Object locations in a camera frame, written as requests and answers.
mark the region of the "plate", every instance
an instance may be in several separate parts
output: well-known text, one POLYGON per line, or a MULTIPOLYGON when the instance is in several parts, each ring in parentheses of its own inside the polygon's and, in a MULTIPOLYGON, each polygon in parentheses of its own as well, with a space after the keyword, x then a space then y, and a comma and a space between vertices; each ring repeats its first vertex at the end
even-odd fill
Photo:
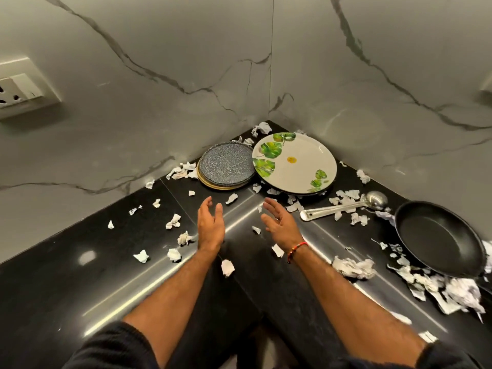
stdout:
POLYGON ((253 149, 239 142, 223 142, 209 148, 200 158, 200 173, 215 186, 237 186, 254 176, 253 149))
POLYGON ((336 176, 336 160, 326 146, 300 133, 274 133, 262 138, 252 158, 262 179, 294 195, 320 192, 336 176))
POLYGON ((239 185, 235 185, 235 186, 216 186, 214 184, 212 184, 211 182, 207 181, 206 179, 203 178, 203 176, 201 175, 200 173, 200 161, 198 162, 197 166, 196 166, 196 175, 198 176, 198 179, 200 180, 200 182, 211 188, 211 189, 215 189, 215 190, 234 190, 234 189, 237 189, 237 188, 240 188, 241 186, 245 186, 249 180, 247 180, 246 182, 243 182, 239 185))

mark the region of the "gray speckled plate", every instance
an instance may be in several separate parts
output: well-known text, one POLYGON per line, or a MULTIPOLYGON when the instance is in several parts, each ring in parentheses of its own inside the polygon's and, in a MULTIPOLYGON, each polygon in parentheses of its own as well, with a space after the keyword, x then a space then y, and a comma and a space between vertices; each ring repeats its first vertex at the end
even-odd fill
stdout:
POLYGON ((238 142, 224 142, 212 146, 200 158, 200 173, 218 186, 238 185, 255 174, 251 163, 253 149, 238 142))

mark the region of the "metal ladle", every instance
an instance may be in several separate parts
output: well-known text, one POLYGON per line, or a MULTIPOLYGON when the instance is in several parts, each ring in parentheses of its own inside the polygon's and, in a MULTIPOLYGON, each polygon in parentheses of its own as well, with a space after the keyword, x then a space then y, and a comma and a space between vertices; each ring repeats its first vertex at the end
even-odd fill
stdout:
POLYGON ((388 205, 388 197, 379 191, 370 191, 360 202, 349 204, 338 204, 337 206, 322 207, 320 209, 302 210, 301 219, 311 221, 320 217, 332 215, 337 212, 356 209, 359 207, 368 207, 370 209, 381 211, 388 205))

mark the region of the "wall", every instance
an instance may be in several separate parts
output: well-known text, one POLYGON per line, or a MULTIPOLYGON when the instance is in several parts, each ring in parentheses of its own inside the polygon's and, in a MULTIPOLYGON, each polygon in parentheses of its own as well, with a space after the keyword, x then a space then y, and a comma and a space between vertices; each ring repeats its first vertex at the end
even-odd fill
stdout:
POLYGON ((492 0, 275 0, 270 109, 492 238, 492 0))
POLYGON ((2 0, 62 98, 0 123, 0 261, 263 121, 273 0, 2 0))

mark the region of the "white plate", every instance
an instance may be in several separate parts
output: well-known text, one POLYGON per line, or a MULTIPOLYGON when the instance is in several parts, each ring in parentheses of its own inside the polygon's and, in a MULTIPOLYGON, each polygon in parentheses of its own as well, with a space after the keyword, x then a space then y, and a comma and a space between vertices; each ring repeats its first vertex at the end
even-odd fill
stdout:
POLYGON ((292 194, 313 194, 336 176, 336 160, 320 142, 300 133, 274 133, 253 150, 256 172, 270 185, 292 194))

